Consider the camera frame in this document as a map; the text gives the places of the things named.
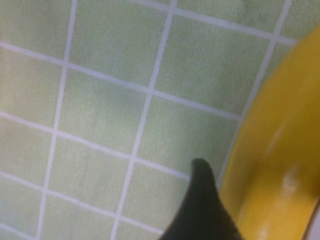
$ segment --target tiled floor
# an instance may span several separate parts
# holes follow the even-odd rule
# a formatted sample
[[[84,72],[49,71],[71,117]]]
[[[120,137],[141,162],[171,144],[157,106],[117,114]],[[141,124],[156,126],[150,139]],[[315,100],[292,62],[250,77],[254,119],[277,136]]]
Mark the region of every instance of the tiled floor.
[[[319,9],[1,0],[0,239],[156,240]]]

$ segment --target yellow object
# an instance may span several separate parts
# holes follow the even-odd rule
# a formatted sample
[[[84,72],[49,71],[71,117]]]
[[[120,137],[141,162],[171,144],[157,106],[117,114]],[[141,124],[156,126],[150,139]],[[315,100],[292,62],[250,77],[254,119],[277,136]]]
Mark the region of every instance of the yellow object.
[[[320,26],[264,84],[220,197],[246,240],[301,240],[320,196]]]

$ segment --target green tile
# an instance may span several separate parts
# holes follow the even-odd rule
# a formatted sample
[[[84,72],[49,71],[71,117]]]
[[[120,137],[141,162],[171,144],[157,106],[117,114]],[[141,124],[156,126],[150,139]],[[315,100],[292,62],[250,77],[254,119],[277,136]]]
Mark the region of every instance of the green tile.
[[[48,196],[43,218],[42,240],[106,240],[113,218],[74,203]]]
[[[0,117],[0,171],[44,184],[51,134]]]
[[[62,59],[71,0],[1,0],[0,41]]]
[[[10,231],[0,228],[0,239],[2,240],[26,240],[24,237],[18,236]]]
[[[193,158],[207,159],[217,175],[237,121],[154,97],[138,156],[189,173]]]
[[[127,168],[126,159],[58,138],[49,189],[115,212]]]
[[[0,49],[0,110],[52,127],[60,76],[60,66]]]
[[[283,43],[277,43],[275,45],[272,56],[269,60],[268,67],[265,70],[266,76],[269,76],[270,74],[272,74],[274,70],[276,70],[277,66],[285,58],[285,56],[291,49],[292,46]]]
[[[173,220],[188,181],[136,163],[122,215],[159,229]]]
[[[70,70],[59,128],[131,153],[145,97],[145,93]]]
[[[156,89],[240,115],[268,43],[175,16]]]
[[[158,240],[159,235],[141,227],[121,221],[115,240]]]
[[[41,191],[0,176],[0,193],[0,223],[35,236]]]
[[[284,0],[178,0],[178,7],[273,32]]]
[[[319,10],[319,0],[292,0],[281,35],[293,39],[302,38],[320,23]]]
[[[79,0],[70,61],[148,85],[166,16],[123,0]]]

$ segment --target tile grout line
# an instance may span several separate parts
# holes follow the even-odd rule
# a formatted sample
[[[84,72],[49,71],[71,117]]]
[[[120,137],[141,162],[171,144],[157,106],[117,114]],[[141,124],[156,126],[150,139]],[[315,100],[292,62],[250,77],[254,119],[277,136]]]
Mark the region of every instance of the tile grout line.
[[[168,12],[170,6],[165,3],[156,2],[154,0],[129,0],[130,3],[139,4],[152,9]]]
[[[40,54],[37,52],[33,52],[33,51],[30,51],[27,49],[15,47],[15,46],[10,45],[8,43],[4,43],[3,46],[7,46],[5,48],[11,50],[12,52],[17,52],[17,53],[23,54],[25,56],[33,57],[33,58],[43,60],[46,62],[50,62],[50,63],[56,64],[59,66],[63,65],[63,60],[60,60],[60,59],[55,59],[53,57],[46,56],[46,55],[43,55],[43,54]],[[84,73],[89,76],[93,76],[93,77],[96,77],[96,78],[99,78],[102,80],[106,80],[109,83],[117,84],[117,85],[120,85],[125,88],[134,89],[136,91],[140,91],[143,93],[148,93],[148,91],[149,91],[149,88],[146,86],[139,85],[139,84],[132,83],[132,82],[128,82],[125,80],[121,80],[121,79],[118,79],[114,76],[108,75],[106,73],[98,72],[98,71],[95,71],[95,70],[92,70],[92,69],[86,68],[84,66],[74,64],[74,63],[68,62],[67,67],[68,67],[68,69],[76,70],[78,72],[81,72],[81,73]],[[227,112],[227,111],[224,111],[224,110],[221,110],[221,109],[209,106],[209,105],[205,105],[205,104],[202,104],[202,103],[199,103],[196,101],[186,99],[186,98],[181,98],[181,97],[169,94],[164,91],[154,90],[152,92],[152,94],[154,96],[158,96],[160,98],[167,99],[167,100],[170,100],[175,103],[179,103],[179,104],[182,104],[182,105],[185,105],[185,106],[188,106],[191,108],[195,108],[195,109],[200,109],[200,110],[206,111],[208,113],[219,115],[219,116],[222,116],[225,118],[235,119],[237,121],[240,119],[240,116],[235,113]]]
[[[149,107],[150,107],[151,100],[152,100],[153,90],[156,86],[156,81],[157,81],[161,61],[162,61],[162,58],[163,58],[163,55],[165,52],[167,39],[169,36],[169,32],[170,32],[170,28],[171,28],[172,19],[173,19],[174,10],[175,10],[176,5],[177,5],[177,0],[171,0],[170,7],[167,12],[167,17],[166,17],[166,20],[164,23],[163,33],[162,33],[160,44],[158,47],[158,52],[156,55],[153,72],[152,72],[152,75],[150,78],[149,91],[148,91],[147,96],[145,98],[145,102],[144,102],[143,110],[141,113],[137,134],[135,136],[135,141],[134,141],[133,148],[132,148],[131,159],[129,161],[128,169],[125,174],[125,179],[124,179],[124,183],[123,183],[123,187],[122,187],[122,191],[121,191],[121,196],[120,196],[119,204],[118,204],[118,207],[116,210],[116,217],[115,217],[115,220],[113,223],[113,227],[111,230],[111,235],[110,235],[109,240],[116,239],[119,221],[120,221],[120,218],[122,217],[122,210],[124,208],[127,192],[128,192],[130,181],[131,181],[132,174],[134,171],[135,158],[137,157],[137,154],[138,154],[140,141],[142,138],[143,130],[144,130],[146,119],[147,119],[147,114],[148,114]]]
[[[234,120],[237,120],[237,121],[240,119],[240,116],[235,114],[235,113],[227,112],[227,111],[224,111],[224,110],[221,110],[221,109],[209,106],[209,105],[202,104],[200,102],[196,102],[196,101],[188,100],[188,99],[181,98],[181,97],[178,97],[178,96],[175,96],[175,95],[171,95],[171,94],[163,92],[163,91],[159,91],[159,90],[155,90],[154,89],[152,91],[152,95],[160,97],[162,99],[170,100],[170,101],[172,101],[174,103],[178,103],[178,104],[182,104],[182,105],[188,106],[190,108],[203,110],[203,111],[206,111],[206,112],[208,112],[210,114],[221,116],[221,117],[224,117],[226,119],[234,119]]]
[[[0,223],[0,228],[6,230],[9,233],[12,233],[12,234],[17,235],[19,237],[22,237],[24,239],[35,240],[34,237],[32,237],[32,236],[30,236],[30,235],[28,235],[28,234],[26,234],[26,233],[24,233],[22,231],[16,230],[16,229],[14,229],[14,228],[12,228],[12,227],[10,227],[8,225],[5,225],[3,223]]]
[[[279,16],[279,19],[278,19],[278,21],[276,23],[276,26],[275,26],[275,29],[274,29],[274,32],[273,32],[273,37],[270,40],[269,46],[268,46],[268,48],[266,50],[266,53],[265,53],[265,56],[264,56],[264,58],[262,60],[261,66],[260,66],[258,74],[256,76],[256,80],[255,80],[255,82],[253,84],[253,87],[252,87],[251,92],[249,94],[248,100],[247,100],[247,102],[246,102],[246,104],[244,106],[241,118],[240,118],[240,120],[238,122],[238,125],[236,127],[235,133],[233,135],[233,139],[232,139],[230,147],[228,149],[228,153],[226,155],[226,158],[225,158],[225,160],[223,162],[220,174],[218,176],[217,186],[218,186],[219,189],[220,189],[220,187],[222,185],[223,177],[225,175],[225,171],[226,171],[226,168],[227,168],[227,165],[228,165],[229,157],[231,155],[232,149],[233,149],[233,147],[235,145],[235,142],[237,140],[239,129],[242,126],[242,123],[244,122],[246,114],[247,114],[247,112],[248,112],[253,100],[255,99],[255,97],[256,97],[256,95],[257,95],[257,93],[259,91],[261,81],[263,80],[263,77],[265,75],[265,71],[266,71],[266,69],[268,67],[268,64],[269,64],[269,60],[270,60],[270,58],[271,58],[271,56],[273,54],[273,51],[275,49],[276,43],[278,42],[278,39],[281,37],[280,36],[281,29],[282,29],[282,27],[283,27],[283,25],[285,23],[285,19],[286,19],[286,16],[287,16],[288,12],[289,12],[291,3],[292,3],[292,0],[285,0],[285,2],[283,4],[281,14]]]
[[[3,112],[3,111],[0,111],[0,117],[7,118],[7,119],[9,119],[9,120],[11,120],[11,121],[13,121],[15,123],[22,124],[24,126],[28,126],[30,128],[37,129],[37,130],[40,130],[40,131],[44,131],[44,132],[47,132],[47,133],[51,133],[52,134],[54,132],[53,128],[50,128],[50,127],[47,127],[47,126],[42,126],[40,124],[24,120],[23,118],[11,115],[11,114]],[[91,142],[89,140],[86,140],[86,139],[81,138],[79,136],[72,135],[72,134],[67,133],[67,132],[63,132],[63,131],[58,130],[56,134],[59,137],[71,140],[71,141],[76,142],[76,143],[83,144],[85,146],[88,146],[91,149],[96,149],[96,150],[101,151],[103,153],[106,153],[106,154],[109,154],[109,155],[112,155],[112,156],[116,156],[116,157],[119,157],[119,158],[122,158],[122,159],[126,159],[126,160],[130,160],[131,159],[131,155],[130,154],[123,153],[123,152],[120,152],[120,151],[117,151],[117,150],[113,150],[113,149],[108,148],[106,146],[99,145],[99,144],[97,144],[95,142]],[[148,166],[150,168],[159,170],[159,171],[164,172],[166,174],[173,175],[173,176],[175,176],[177,178],[186,179],[186,180],[188,180],[190,178],[185,173],[182,173],[182,172],[177,171],[175,169],[160,165],[160,164],[155,163],[155,162],[148,161],[146,159],[142,159],[142,158],[136,157],[135,158],[135,162],[140,163],[140,164],[142,164],[144,166]]]
[[[22,184],[22,185],[25,185],[27,187],[30,187],[34,190],[37,190],[37,191],[42,191],[43,188],[39,185],[36,185],[34,183],[31,183],[31,182],[28,182],[27,180],[24,180],[24,179],[21,179],[19,177],[16,177],[16,176],[13,176],[13,175],[10,175],[8,173],[5,173],[3,171],[0,171],[0,176],[3,177],[3,178],[6,178],[6,179],[9,179],[9,180],[12,180],[14,182],[17,182],[19,184]],[[90,211],[93,211],[93,212],[96,212],[98,214],[102,214],[102,215],[105,215],[105,216],[108,216],[108,217],[112,217],[112,218],[115,218],[116,217],[116,214],[114,212],[111,212],[111,211],[108,211],[108,210],[104,210],[104,209],[100,209],[98,207],[95,207],[93,205],[90,205],[88,203],[85,203],[85,202],[82,202],[80,201],[79,199],[76,199],[76,198],[73,198],[71,196],[68,196],[68,195],[65,195],[63,193],[60,193],[60,192],[57,192],[57,191],[53,191],[53,190],[47,190],[47,194],[50,195],[50,196],[53,196],[53,197],[57,197],[57,198],[60,198],[60,199],[63,199],[65,201],[68,201],[70,203],[73,203],[73,204],[77,204],[79,205],[80,207],[82,208],[85,208],[85,209],[88,209]],[[125,216],[121,216],[120,219],[124,222],[127,222],[127,223],[130,223],[130,224],[133,224],[135,226],[138,226],[142,229],[145,229],[145,230],[148,230],[150,232],[153,232],[153,233],[162,233],[162,230],[158,229],[158,228],[155,228],[155,227],[152,227],[152,226],[149,226],[147,224],[144,224],[142,222],[139,222],[139,221],[136,221],[134,219],[131,219],[129,217],[125,217]],[[0,228],[3,228],[3,229],[7,229],[7,228],[10,228],[12,229],[15,233],[21,233],[21,234],[24,234],[26,235],[25,233],[23,232],[20,232],[10,226],[6,226],[6,227],[2,227],[2,226],[6,226],[5,224],[3,223],[0,223]]]
[[[49,179],[50,179],[50,174],[51,174],[51,168],[52,168],[52,164],[53,164],[53,160],[54,160],[54,153],[55,153],[56,141],[57,141],[57,133],[58,133],[58,127],[59,127],[59,122],[60,122],[60,115],[61,115],[61,110],[62,110],[65,85],[66,85],[66,79],[67,79],[68,62],[69,62],[69,56],[70,56],[70,52],[71,52],[72,36],[73,36],[74,25],[75,25],[75,20],[76,20],[77,4],[78,4],[78,0],[72,0],[69,23],[68,23],[68,31],[67,31],[66,43],[65,43],[65,49],[64,49],[64,56],[63,56],[63,65],[62,65],[62,72],[61,72],[61,78],[60,78],[60,86],[59,86],[58,98],[57,98],[57,103],[56,103],[53,133],[52,133],[47,169],[45,172],[44,186],[43,186],[41,203],[40,203],[39,219],[38,219],[38,225],[37,225],[37,230],[36,230],[36,240],[40,240],[41,233],[42,233],[43,220],[44,220],[44,214],[45,214],[45,208],[46,208],[47,191],[48,191]]]

